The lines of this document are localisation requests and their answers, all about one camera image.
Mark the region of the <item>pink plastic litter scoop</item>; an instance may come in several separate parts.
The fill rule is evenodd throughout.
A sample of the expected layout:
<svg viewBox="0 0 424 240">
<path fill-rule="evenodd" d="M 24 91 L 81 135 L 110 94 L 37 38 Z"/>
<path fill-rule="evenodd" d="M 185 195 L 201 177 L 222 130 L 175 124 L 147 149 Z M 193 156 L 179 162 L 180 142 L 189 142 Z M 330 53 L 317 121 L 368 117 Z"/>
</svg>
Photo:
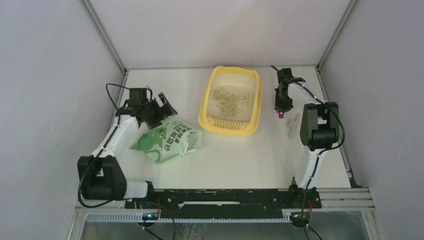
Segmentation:
<svg viewBox="0 0 424 240">
<path fill-rule="evenodd" d="M 283 119 L 283 118 L 284 118 L 284 115 L 285 115 L 284 110 L 283 110 L 283 109 L 280 109 L 280 110 L 278 111 L 278 118 L 279 118 L 279 119 Z"/>
</svg>

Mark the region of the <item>green cat litter bag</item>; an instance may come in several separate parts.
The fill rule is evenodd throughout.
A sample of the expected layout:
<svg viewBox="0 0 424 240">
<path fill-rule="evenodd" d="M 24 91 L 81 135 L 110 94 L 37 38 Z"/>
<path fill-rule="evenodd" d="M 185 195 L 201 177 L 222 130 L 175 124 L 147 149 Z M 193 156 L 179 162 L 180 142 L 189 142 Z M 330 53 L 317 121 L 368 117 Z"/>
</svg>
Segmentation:
<svg viewBox="0 0 424 240">
<path fill-rule="evenodd" d="M 200 149 L 202 138 L 203 130 L 172 115 L 141 135 L 129 149 L 141 151 L 150 161 L 163 164 Z"/>
</svg>

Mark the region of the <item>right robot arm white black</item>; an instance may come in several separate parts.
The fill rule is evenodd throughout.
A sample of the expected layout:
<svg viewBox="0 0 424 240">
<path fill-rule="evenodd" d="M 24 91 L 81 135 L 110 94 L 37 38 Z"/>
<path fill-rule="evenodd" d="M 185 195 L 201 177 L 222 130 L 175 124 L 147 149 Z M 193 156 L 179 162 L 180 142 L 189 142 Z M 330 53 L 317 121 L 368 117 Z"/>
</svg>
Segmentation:
<svg viewBox="0 0 424 240">
<path fill-rule="evenodd" d="M 282 119 L 294 108 L 294 100 L 290 93 L 298 90 L 306 100 L 303 106 L 299 137 L 305 147 L 299 170 L 289 187 L 289 203 L 295 208 L 302 208 L 309 198 L 317 195 L 314 180 L 320 168 L 321 159 L 333 150 L 340 137 L 341 121 L 338 116 L 339 107 L 335 102 L 324 102 L 307 86 L 302 77 L 295 77 L 291 68 L 276 71 L 278 86 L 275 89 L 274 109 Z"/>
</svg>

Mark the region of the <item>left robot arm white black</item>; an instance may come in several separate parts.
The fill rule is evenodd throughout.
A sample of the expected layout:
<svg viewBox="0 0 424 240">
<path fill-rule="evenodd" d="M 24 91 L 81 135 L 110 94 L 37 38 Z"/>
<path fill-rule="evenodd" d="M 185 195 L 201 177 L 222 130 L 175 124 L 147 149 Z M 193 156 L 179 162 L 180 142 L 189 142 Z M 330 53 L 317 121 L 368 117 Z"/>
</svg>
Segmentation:
<svg viewBox="0 0 424 240">
<path fill-rule="evenodd" d="M 107 204 L 136 199 L 145 209 L 156 203 L 156 194 L 149 190 L 151 183 L 129 180 L 120 166 L 121 158 L 142 124 L 150 129 L 158 127 L 167 117 L 177 115 L 177 111 L 162 92 L 158 94 L 162 104 L 158 104 L 148 87 L 128 91 L 129 97 L 122 106 L 114 104 L 112 127 L 99 147 L 77 161 L 78 201 L 84 207 L 85 200 L 102 200 Z"/>
</svg>

